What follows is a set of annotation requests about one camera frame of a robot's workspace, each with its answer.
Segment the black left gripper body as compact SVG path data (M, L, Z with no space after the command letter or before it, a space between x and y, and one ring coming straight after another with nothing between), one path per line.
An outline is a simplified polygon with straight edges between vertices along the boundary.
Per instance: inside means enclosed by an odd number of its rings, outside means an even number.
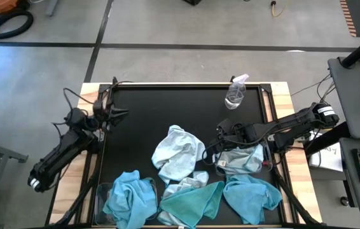
M98 128L102 131L111 131L112 124L109 120L111 107L113 102L107 101L104 104L103 100L96 100L93 103L93 117L97 120Z

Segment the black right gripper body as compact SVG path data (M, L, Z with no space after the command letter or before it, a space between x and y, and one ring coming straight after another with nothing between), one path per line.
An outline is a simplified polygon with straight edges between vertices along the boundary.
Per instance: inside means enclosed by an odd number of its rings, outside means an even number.
M258 136L251 124L243 125L242 123L235 124L232 129L229 141L238 146L252 146L258 142Z

